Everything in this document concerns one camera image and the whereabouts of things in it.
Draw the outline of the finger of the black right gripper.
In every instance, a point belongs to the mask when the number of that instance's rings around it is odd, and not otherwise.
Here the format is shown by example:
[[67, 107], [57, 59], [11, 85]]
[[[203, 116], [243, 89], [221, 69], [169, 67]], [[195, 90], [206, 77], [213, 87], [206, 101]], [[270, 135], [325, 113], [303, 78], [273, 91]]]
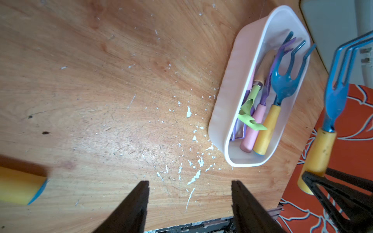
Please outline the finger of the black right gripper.
[[337, 178], [341, 181], [345, 181], [364, 190], [373, 192], [373, 181], [357, 177], [354, 175], [350, 175], [341, 171], [337, 171], [331, 168], [328, 168], [325, 174]]
[[373, 195], [305, 171], [302, 180], [341, 233], [373, 231]]

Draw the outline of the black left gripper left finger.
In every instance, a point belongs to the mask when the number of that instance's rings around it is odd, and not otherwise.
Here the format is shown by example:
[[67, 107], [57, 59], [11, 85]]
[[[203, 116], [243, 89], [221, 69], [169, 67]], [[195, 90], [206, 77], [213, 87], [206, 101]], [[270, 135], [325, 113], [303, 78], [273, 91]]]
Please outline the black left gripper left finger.
[[149, 201], [149, 181], [140, 181], [95, 233], [143, 233]]

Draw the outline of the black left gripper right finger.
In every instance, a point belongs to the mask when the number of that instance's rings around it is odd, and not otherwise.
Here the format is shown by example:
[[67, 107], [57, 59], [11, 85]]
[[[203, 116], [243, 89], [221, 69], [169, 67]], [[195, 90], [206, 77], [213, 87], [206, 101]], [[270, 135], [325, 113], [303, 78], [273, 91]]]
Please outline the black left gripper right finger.
[[241, 181], [232, 181], [234, 222], [238, 233], [284, 233]]

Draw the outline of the blue rake yellow handle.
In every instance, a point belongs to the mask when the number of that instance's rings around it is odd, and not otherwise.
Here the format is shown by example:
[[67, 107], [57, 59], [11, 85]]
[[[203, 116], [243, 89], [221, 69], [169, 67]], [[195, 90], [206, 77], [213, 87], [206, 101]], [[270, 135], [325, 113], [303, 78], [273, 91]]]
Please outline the blue rake yellow handle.
[[44, 191], [47, 178], [1, 167], [1, 201], [32, 204]]
[[301, 170], [298, 187], [305, 193], [313, 195], [311, 189], [302, 179], [305, 172], [323, 177], [327, 170], [331, 151], [337, 138], [335, 122], [345, 109], [349, 90], [350, 76], [359, 48], [373, 41], [373, 32], [369, 31], [351, 41], [340, 45], [334, 52], [331, 69], [324, 93], [324, 121], [317, 131], [317, 136], [308, 151]]

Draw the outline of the purple rake pink handle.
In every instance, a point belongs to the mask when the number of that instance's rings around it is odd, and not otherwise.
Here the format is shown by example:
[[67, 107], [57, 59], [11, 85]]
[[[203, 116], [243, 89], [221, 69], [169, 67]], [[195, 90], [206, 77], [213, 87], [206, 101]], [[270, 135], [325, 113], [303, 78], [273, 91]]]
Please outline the purple rake pink handle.
[[243, 122], [240, 149], [244, 152], [251, 152], [259, 131], [267, 130], [262, 124], [262, 120], [266, 110], [266, 99], [270, 91], [272, 71], [274, 66], [279, 63], [279, 54], [281, 52], [287, 54], [291, 51], [285, 50], [285, 48], [295, 41], [292, 37], [293, 34], [289, 33], [280, 48], [268, 51], [259, 64], [259, 68], [254, 69], [254, 77], [249, 85], [250, 89], [246, 91], [235, 123], [235, 125], [238, 125], [239, 121]]

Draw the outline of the green rake wooden handle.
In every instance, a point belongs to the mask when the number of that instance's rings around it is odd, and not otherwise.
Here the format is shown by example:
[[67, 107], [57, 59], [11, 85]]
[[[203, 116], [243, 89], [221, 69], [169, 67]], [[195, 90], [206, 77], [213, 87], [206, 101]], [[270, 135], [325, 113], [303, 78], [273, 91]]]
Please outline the green rake wooden handle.
[[263, 57], [261, 63], [259, 64], [259, 68], [257, 68], [255, 71], [252, 89], [247, 97], [246, 102], [241, 106], [239, 111], [238, 119], [255, 131], [267, 130], [265, 126], [255, 121], [251, 114], [251, 109], [259, 91], [265, 84], [275, 56], [276, 51], [270, 50]]

